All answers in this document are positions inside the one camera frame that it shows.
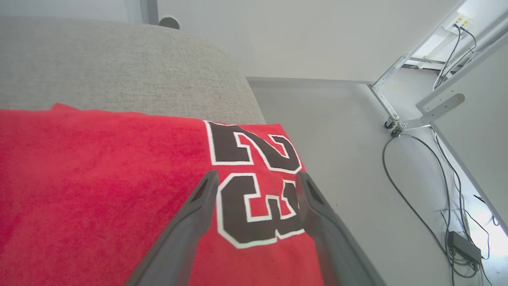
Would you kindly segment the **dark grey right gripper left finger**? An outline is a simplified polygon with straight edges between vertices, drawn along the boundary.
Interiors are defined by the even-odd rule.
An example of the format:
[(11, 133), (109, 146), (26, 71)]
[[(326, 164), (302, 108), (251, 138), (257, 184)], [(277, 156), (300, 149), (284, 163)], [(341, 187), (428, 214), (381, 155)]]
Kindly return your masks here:
[(198, 241), (209, 230), (218, 172), (208, 171), (151, 246), (126, 286), (187, 286)]

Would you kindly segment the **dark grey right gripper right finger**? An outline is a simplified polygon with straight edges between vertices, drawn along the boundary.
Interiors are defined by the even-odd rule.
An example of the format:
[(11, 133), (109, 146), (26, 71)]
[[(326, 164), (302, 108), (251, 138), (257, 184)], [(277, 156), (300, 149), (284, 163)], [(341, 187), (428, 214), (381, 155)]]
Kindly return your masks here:
[(385, 286), (386, 283), (310, 175), (298, 172), (299, 218), (312, 237), (325, 286)]

